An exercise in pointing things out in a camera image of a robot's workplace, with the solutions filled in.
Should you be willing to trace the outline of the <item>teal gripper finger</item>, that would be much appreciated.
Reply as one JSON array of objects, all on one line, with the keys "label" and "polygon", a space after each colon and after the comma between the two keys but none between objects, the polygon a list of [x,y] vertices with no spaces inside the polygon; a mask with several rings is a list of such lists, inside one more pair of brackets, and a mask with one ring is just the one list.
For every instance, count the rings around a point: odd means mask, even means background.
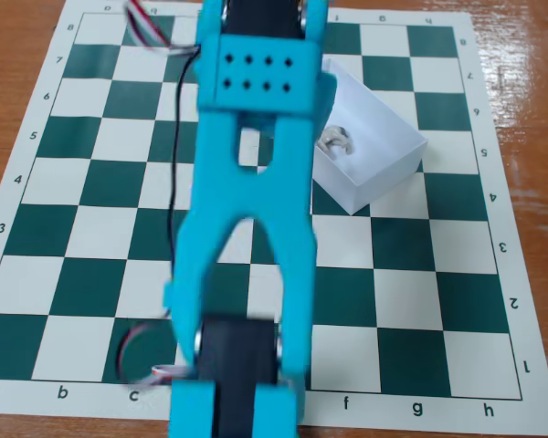
[{"label": "teal gripper finger", "polygon": [[336,89],[336,77],[331,73],[321,72],[317,79],[316,91],[316,140],[321,137],[331,115]]}]

